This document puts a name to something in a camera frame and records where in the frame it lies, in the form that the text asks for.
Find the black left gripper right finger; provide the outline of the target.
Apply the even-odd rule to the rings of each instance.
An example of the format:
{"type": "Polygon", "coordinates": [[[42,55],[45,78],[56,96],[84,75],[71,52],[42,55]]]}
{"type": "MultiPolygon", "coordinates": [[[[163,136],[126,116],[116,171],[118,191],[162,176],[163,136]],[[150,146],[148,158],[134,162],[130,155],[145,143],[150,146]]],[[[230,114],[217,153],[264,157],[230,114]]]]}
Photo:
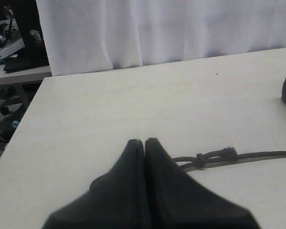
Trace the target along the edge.
{"type": "Polygon", "coordinates": [[[258,229],[251,212],[208,190],[168,155],[156,138],[145,142],[145,182],[156,229],[258,229]]]}

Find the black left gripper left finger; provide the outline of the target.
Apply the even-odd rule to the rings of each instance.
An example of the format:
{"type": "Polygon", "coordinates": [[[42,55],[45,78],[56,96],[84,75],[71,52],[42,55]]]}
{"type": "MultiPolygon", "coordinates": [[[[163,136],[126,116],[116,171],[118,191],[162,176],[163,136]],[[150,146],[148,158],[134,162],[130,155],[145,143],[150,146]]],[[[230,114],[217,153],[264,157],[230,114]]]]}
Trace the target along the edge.
{"type": "Polygon", "coordinates": [[[150,213],[140,140],[129,140],[112,169],[89,191],[53,212],[45,229],[148,229],[150,213]]]}

